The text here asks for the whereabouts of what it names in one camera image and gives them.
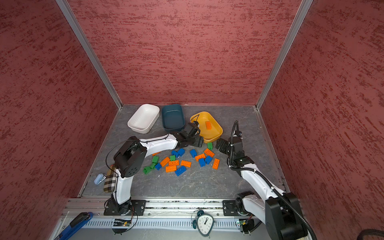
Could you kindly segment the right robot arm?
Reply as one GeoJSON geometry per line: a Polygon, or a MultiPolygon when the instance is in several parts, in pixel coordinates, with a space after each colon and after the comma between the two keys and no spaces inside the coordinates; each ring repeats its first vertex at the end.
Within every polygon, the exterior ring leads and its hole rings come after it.
{"type": "Polygon", "coordinates": [[[256,191],[243,193],[238,198],[241,204],[238,212],[247,212],[265,224],[272,240],[299,240],[311,236],[316,240],[315,231],[305,219],[299,199],[293,193],[286,193],[261,173],[254,161],[245,155],[242,138],[218,139],[216,149],[228,156],[228,164],[256,191]]]}

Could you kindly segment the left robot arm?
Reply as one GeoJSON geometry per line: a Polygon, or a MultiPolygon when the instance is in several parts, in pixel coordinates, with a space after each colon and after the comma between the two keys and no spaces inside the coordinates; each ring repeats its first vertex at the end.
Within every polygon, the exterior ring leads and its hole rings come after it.
{"type": "Polygon", "coordinates": [[[114,155],[117,179],[107,210],[111,210],[113,213],[129,210],[133,178],[141,169],[146,157],[154,153],[188,146],[201,147],[203,142],[204,138],[200,136],[197,121],[187,123],[179,132],[171,132],[157,138],[130,137],[114,155]]]}

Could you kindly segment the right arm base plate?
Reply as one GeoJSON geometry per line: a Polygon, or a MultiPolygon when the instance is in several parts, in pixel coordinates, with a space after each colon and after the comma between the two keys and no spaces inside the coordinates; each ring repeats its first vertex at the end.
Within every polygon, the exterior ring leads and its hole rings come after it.
{"type": "Polygon", "coordinates": [[[223,200],[223,213],[227,217],[249,217],[250,212],[247,212],[240,200],[223,200]]]}

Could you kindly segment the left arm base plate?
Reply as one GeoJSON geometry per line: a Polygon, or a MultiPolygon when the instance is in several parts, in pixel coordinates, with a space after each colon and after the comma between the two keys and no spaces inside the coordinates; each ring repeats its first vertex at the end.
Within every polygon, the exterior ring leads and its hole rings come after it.
{"type": "Polygon", "coordinates": [[[110,198],[104,204],[104,216],[142,216],[146,208],[146,200],[129,200],[119,205],[115,199],[110,198]]]}

